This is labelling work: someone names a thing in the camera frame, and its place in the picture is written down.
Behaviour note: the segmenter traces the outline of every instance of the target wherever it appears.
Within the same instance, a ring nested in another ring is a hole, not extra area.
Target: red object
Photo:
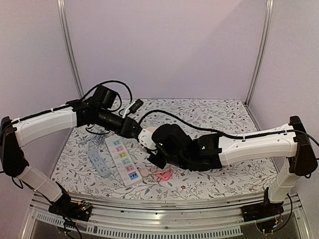
[[[157,176],[158,178],[167,181],[171,175],[173,174],[173,172],[171,170],[165,172],[165,173],[160,173],[160,174],[155,174],[155,176]]]

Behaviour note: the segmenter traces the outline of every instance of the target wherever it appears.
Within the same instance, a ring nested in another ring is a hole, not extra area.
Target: floral tablecloth
[[[144,105],[131,117],[139,119],[144,113],[161,109],[173,113],[183,120],[197,125],[211,127],[227,133],[256,131],[243,104],[238,100],[143,100]],[[143,127],[177,123],[192,138],[203,134],[164,114],[153,114],[143,121]],[[104,130],[98,126],[91,129]],[[229,197],[252,192],[262,192],[276,177],[271,159],[249,160],[207,172],[190,172],[173,167],[173,175],[163,181],[154,175],[143,178],[136,187],[126,188],[110,157],[104,142],[107,135],[95,136],[86,132],[85,127],[73,129],[57,162],[52,180],[59,182],[73,193],[113,198],[138,200],[190,200]],[[111,170],[111,176],[103,179],[87,156],[86,144],[99,152]],[[134,139],[123,142],[138,169],[150,168],[148,154]]]

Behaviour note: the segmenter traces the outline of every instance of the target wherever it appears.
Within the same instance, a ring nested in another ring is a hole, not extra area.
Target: tabletop
[[[196,125],[210,125],[226,133],[246,133],[256,131],[245,107],[239,100],[199,100],[199,99],[149,99],[130,117],[138,120],[146,112],[161,109]],[[177,120],[161,114],[149,115],[142,127],[160,126],[176,123],[192,138],[204,132],[192,129]],[[101,127],[91,129],[104,132]],[[58,159],[51,179],[59,182],[73,193],[100,197],[125,198],[135,200],[194,200],[229,197],[248,193],[262,192],[277,176],[271,159],[263,158],[231,164],[222,169],[206,172],[190,172],[172,167],[173,174],[168,181],[155,175],[143,177],[142,183],[135,187],[125,187],[108,152],[104,138],[108,135],[89,134],[85,127],[74,128]],[[103,179],[87,156],[86,144],[94,137],[91,148],[99,152],[111,170],[111,176]],[[123,142],[139,170],[150,169],[144,152],[135,139]]]

